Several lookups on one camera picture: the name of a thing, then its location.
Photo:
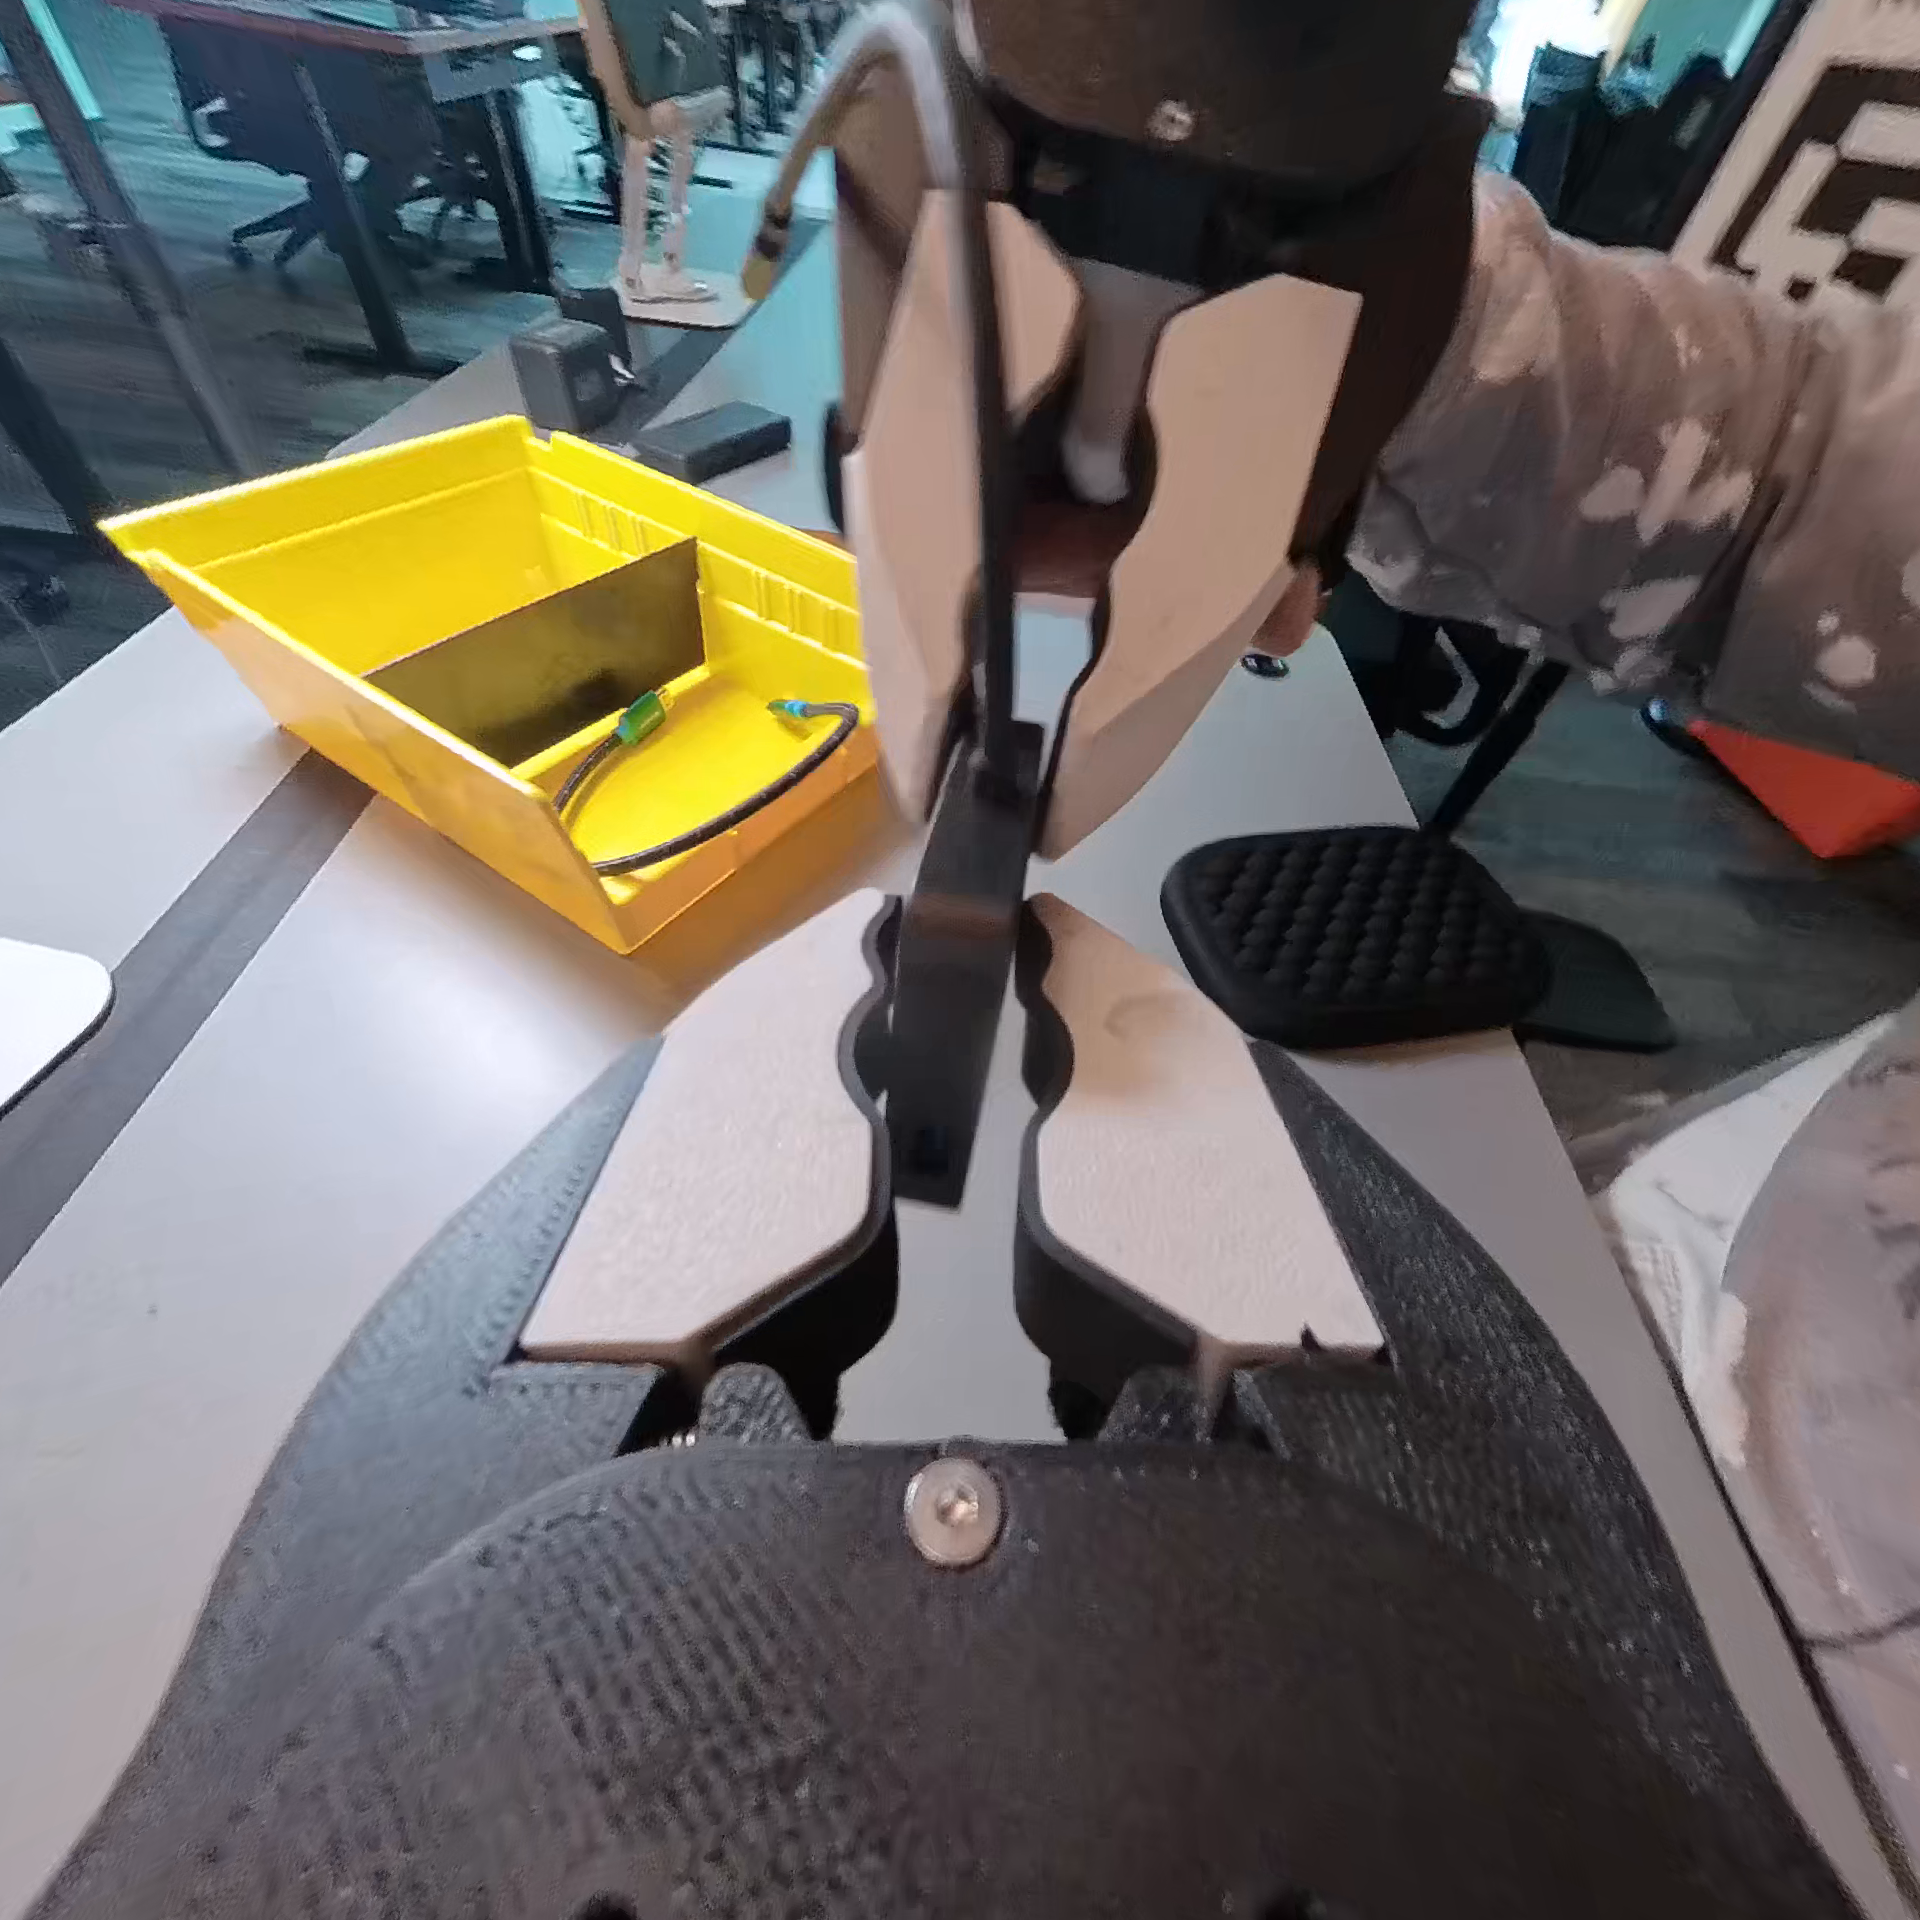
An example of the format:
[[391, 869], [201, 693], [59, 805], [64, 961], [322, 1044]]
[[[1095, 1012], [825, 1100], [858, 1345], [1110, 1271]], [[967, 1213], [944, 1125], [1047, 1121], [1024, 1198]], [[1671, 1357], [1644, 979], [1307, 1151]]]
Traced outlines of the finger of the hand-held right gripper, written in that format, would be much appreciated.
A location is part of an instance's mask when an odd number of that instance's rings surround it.
[[1287, 273], [1161, 329], [1144, 411], [1154, 484], [1106, 588], [1106, 624], [1051, 764], [1042, 857], [1122, 812], [1191, 731], [1295, 579], [1313, 465], [1361, 294]]
[[931, 825], [970, 676], [982, 588], [971, 303], [963, 199], [922, 196], [844, 465], [881, 758], [905, 817]]

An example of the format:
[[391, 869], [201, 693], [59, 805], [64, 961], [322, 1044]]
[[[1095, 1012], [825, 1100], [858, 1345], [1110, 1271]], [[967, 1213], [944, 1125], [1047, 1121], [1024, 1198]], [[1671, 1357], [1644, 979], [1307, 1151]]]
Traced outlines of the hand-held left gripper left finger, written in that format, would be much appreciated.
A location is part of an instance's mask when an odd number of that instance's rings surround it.
[[886, 1238], [855, 1043], [895, 909], [844, 896], [663, 1030], [520, 1331], [528, 1360], [719, 1363]]

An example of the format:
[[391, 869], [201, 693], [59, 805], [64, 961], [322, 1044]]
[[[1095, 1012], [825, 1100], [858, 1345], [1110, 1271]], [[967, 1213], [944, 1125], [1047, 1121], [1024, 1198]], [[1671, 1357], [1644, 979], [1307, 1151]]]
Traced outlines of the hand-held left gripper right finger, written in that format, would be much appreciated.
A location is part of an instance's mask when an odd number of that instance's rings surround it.
[[1187, 975], [1033, 896], [1015, 1307], [1063, 1377], [1386, 1349], [1248, 1037]]

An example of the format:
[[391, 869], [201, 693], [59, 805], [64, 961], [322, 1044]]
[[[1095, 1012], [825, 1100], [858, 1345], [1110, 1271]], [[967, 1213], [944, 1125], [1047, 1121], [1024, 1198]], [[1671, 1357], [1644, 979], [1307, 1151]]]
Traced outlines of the grey usb hub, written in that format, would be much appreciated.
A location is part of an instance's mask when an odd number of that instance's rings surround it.
[[963, 1206], [1036, 840], [1044, 731], [1014, 721], [1014, 769], [950, 765], [904, 899], [886, 1046], [899, 1199]]

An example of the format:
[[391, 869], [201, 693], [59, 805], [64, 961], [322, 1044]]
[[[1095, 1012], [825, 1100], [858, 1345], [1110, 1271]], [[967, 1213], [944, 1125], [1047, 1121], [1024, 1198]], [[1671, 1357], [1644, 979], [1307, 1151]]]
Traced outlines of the yellow plastic bin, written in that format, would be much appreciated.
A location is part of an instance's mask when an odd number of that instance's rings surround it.
[[[886, 820], [852, 557], [516, 415], [105, 524], [274, 725], [616, 953], [774, 911]], [[368, 684], [679, 540], [704, 664], [503, 765]]]

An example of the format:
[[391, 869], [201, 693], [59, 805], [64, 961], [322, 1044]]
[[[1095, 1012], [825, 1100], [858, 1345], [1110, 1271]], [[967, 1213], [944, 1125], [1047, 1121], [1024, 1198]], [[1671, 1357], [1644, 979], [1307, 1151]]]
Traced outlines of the flat black device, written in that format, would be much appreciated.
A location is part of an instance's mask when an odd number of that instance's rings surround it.
[[791, 419], [745, 400], [646, 424], [632, 454], [683, 484], [704, 486], [715, 478], [787, 453], [794, 441]]

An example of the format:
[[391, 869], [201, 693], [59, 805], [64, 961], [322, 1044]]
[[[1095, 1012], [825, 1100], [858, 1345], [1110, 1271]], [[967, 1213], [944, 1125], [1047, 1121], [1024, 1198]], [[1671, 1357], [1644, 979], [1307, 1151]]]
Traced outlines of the black office chair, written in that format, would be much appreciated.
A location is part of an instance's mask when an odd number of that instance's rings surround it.
[[[1331, 633], [1380, 737], [1467, 749], [1424, 831], [1451, 840], [1503, 769], [1532, 741], [1569, 680], [1559, 663], [1532, 660], [1467, 619], [1401, 612], [1361, 575], [1328, 596]], [[1515, 1022], [1523, 1043], [1622, 1053], [1664, 1053], [1676, 1027], [1636, 957], [1604, 931], [1523, 907], [1543, 957], [1543, 993]]]

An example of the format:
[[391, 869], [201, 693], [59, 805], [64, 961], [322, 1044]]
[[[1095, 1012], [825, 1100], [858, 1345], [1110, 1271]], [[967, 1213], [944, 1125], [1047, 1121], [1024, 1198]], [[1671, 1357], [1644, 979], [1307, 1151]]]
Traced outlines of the black bin divider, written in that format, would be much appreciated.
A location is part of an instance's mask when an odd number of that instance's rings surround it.
[[700, 547], [679, 540], [425, 645], [368, 684], [514, 765], [702, 664]]

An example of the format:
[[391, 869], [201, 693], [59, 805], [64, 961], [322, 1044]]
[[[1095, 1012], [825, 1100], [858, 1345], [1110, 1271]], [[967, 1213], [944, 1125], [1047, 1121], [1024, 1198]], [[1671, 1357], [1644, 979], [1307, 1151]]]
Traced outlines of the black cube-shaped box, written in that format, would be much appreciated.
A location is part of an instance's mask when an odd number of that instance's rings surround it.
[[522, 411], [552, 435], [591, 436], [609, 427], [634, 390], [634, 361], [602, 325], [544, 319], [508, 339]]

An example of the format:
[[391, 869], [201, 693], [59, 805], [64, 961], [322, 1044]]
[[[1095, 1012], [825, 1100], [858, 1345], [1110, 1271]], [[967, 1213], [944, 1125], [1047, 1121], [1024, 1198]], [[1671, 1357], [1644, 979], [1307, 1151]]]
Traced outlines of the framed marker sign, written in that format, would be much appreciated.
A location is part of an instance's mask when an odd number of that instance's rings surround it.
[[1671, 240], [1822, 313], [1918, 309], [1918, 4], [1784, 4]]

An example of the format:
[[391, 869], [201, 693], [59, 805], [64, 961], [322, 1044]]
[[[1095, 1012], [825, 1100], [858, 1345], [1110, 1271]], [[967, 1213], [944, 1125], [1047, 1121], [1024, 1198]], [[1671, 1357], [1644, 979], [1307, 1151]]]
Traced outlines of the person's patterned grey hoodie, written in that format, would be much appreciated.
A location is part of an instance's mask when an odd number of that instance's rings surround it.
[[1582, 1145], [1868, 1816], [1918, 1867], [1918, 1005]]

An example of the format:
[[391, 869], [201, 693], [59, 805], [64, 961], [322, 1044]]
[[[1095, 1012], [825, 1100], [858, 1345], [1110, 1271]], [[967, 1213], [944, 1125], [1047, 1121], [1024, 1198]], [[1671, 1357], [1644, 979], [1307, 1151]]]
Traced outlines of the orange traffic cone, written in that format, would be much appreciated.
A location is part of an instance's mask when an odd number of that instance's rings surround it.
[[1812, 857], [1862, 857], [1918, 833], [1915, 781], [1704, 717], [1687, 731]]

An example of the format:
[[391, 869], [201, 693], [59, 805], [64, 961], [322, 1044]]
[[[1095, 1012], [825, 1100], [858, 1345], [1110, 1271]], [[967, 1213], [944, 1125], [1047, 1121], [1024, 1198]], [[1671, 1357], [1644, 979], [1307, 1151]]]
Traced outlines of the white tablet stand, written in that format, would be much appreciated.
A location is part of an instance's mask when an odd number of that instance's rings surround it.
[[97, 957], [2, 939], [2, 1112], [104, 1027], [113, 996]]

